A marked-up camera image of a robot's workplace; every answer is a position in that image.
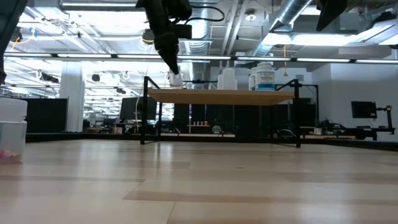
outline white bin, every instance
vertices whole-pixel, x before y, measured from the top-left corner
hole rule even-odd
[[[0,98],[0,163],[20,162],[25,149],[27,102]]]

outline white plastic container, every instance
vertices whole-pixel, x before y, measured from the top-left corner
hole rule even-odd
[[[20,162],[25,149],[27,102],[0,98],[0,164]]]
[[[223,79],[224,79],[223,75],[217,76],[217,90],[222,90],[224,88]]]
[[[223,70],[223,89],[235,90],[235,69],[225,68]]]
[[[257,65],[256,90],[275,90],[275,71],[271,63],[261,62]]]
[[[257,67],[250,69],[249,90],[256,90],[256,71]]]

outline light wood floor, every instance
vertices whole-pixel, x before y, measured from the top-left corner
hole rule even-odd
[[[398,153],[307,145],[28,144],[1,224],[396,224]]]

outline ceiling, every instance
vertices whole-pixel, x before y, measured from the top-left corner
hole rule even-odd
[[[224,35],[227,31],[231,4],[233,1],[221,0],[212,6],[218,7],[227,18],[222,22],[212,22],[210,24],[211,35],[207,41],[210,43],[210,54],[219,55],[223,45]],[[232,54],[236,52],[249,52],[262,40],[262,26],[266,15],[275,12],[280,7],[279,0],[249,1],[248,9],[255,9],[256,19],[253,21],[242,20],[237,39],[232,47]],[[395,1],[367,0],[349,1],[351,12],[363,11],[365,8],[371,11],[394,3]],[[304,15],[317,15],[319,11],[315,9],[317,1],[306,8]],[[239,16],[235,16],[233,28]],[[220,14],[210,11],[210,18],[219,18]],[[62,12],[56,7],[27,7],[21,16],[19,27],[23,35],[24,44],[9,44],[7,52],[46,52],[46,53],[89,53],[89,54],[156,54],[153,45],[143,44],[141,34],[149,28],[146,22],[146,15],[143,11],[67,11]],[[195,28],[198,26],[193,23],[193,38]],[[37,37],[32,36],[31,30],[36,30]],[[185,42],[181,40],[180,53],[185,53]],[[273,47],[271,53],[275,56],[286,57],[339,57],[350,58],[353,55],[357,58],[383,58],[391,52],[388,46],[369,45],[360,47],[327,47],[309,45],[286,45],[283,47]],[[162,87],[169,87],[167,74],[169,69],[162,62],[84,62],[87,72],[86,86],[90,86],[86,91],[87,99],[98,99],[105,102],[110,96],[136,96],[140,94],[143,76],[150,76]],[[189,73],[190,63],[181,63],[181,69]],[[274,66],[281,67],[284,64],[276,63]],[[291,63],[290,67],[305,67],[309,71],[315,65],[310,63]],[[62,62],[51,60],[24,60],[23,58],[7,58],[5,69],[8,74],[7,84],[15,85],[48,85],[37,76],[37,71],[41,70],[61,79]],[[98,73],[103,77],[100,82],[91,79],[92,74]],[[125,95],[116,93],[112,86],[129,86],[132,91],[127,91]],[[52,88],[25,88],[22,94],[28,90],[31,95],[41,95],[56,97],[59,91],[58,85]]]

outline silver duct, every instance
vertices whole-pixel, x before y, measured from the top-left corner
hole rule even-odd
[[[208,18],[208,9],[195,9],[192,12],[192,17]],[[192,36],[196,39],[209,39],[210,38],[210,22],[197,20],[190,22],[192,25]],[[185,42],[185,51],[188,55],[208,55],[210,43],[209,42]],[[192,63],[193,80],[209,80],[210,67],[207,63]]]
[[[268,31],[293,23],[311,2],[312,0],[283,0],[278,16],[275,21],[271,21],[272,25]],[[264,57],[271,48],[271,45],[260,42],[252,51],[251,56]]]

